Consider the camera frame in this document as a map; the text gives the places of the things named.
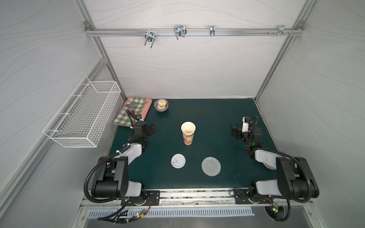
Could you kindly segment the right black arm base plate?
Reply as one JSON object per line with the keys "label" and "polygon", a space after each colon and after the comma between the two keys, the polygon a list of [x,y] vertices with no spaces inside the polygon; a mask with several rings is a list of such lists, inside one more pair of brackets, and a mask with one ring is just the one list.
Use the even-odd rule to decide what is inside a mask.
{"label": "right black arm base plate", "polygon": [[229,195],[234,198],[235,204],[271,204],[273,198],[269,195],[260,195],[254,190],[245,188],[233,188]]}

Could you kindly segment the printed paper milk tea cup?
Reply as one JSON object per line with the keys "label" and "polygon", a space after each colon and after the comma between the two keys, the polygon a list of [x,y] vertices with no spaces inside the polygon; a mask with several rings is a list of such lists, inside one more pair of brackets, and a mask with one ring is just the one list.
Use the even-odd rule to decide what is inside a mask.
{"label": "printed paper milk tea cup", "polygon": [[184,122],[181,125],[183,142],[185,145],[191,145],[193,143],[195,130],[196,130],[196,126],[192,122]]}

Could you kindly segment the white plastic cup lid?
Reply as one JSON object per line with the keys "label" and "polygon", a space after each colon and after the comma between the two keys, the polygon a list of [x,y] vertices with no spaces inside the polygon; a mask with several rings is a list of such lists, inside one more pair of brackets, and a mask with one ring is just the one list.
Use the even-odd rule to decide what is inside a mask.
{"label": "white plastic cup lid", "polygon": [[186,164],[186,158],[182,154],[175,154],[171,158],[171,165],[176,169],[184,167],[185,164]]}

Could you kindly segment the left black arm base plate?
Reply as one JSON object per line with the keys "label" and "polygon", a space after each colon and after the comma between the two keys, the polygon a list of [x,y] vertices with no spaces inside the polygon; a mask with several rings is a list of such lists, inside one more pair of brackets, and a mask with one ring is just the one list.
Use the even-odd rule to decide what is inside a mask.
{"label": "left black arm base plate", "polygon": [[127,206],[158,206],[160,204],[160,191],[146,190],[138,197],[130,197]]}

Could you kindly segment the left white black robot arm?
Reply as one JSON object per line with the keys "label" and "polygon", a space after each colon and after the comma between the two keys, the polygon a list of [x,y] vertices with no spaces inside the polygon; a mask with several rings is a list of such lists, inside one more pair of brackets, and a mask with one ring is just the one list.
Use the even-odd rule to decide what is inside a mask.
{"label": "left white black robot arm", "polygon": [[113,155],[100,157],[87,175],[84,195],[91,202],[104,203],[141,195],[142,183],[129,180],[129,165],[145,152],[147,138],[155,134],[156,129],[154,124],[138,121],[131,130],[131,136],[123,149]]}

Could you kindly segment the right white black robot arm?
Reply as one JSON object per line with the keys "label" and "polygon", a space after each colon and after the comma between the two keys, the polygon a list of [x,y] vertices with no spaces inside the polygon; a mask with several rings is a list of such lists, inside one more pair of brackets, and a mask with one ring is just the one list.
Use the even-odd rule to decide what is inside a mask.
{"label": "right white black robot arm", "polygon": [[231,127],[231,134],[243,140],[244,152],[252,160],[276,172],[273,180],[252,181],[246,193],[253,203],[269,196],[305,203],[319,196],[319,187],[304,157],[293,157],[284,152],[261,147],[261,129],[250,124],[243,128]]}

